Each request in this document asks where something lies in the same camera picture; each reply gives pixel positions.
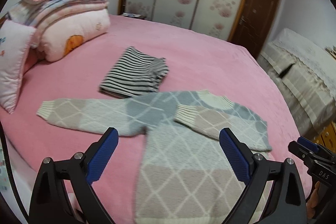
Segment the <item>right hand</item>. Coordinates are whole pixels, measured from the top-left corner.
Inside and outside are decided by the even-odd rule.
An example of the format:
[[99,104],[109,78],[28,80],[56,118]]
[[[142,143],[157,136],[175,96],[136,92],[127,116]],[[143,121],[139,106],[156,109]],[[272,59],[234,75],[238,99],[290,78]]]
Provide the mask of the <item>right hand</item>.
[[319,203],[319,196],[318,196],[318,190],[319,190],[320,182],[318,181],[315,184],[315,188],[313,190],[313,193],[311,194],[308,202],[306,203],[306,210],[307,210],[307,217],[313,218],[315,215],[315,207]]

